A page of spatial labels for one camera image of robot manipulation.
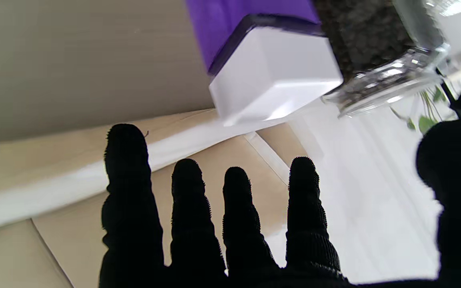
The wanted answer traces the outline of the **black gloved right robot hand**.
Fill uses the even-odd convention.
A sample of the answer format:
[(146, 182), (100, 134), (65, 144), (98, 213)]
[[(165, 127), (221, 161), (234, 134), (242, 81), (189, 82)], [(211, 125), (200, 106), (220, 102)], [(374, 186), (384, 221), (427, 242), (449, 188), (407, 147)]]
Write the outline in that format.
[[(287, 266), (280, 268), (261, 233), (251, 183), (237, 166), (224, 176), (222, 255), (202, 172), (182, 159), (172, 172), (172, 263), (164, 264), (162, 227), (142, 132), (117, 124), (104, 154), (108, 197), (101, 210), (107, 252), (100, 288), (351, 288), (327, 231), (319, 176), (311, 159), (293, 159), (289, 175)], [(461, 120), (435, 125), (421, 140), (417, 173), (441, 204), (434, 280), (398, 280), (367, 288), (461, 288)]]

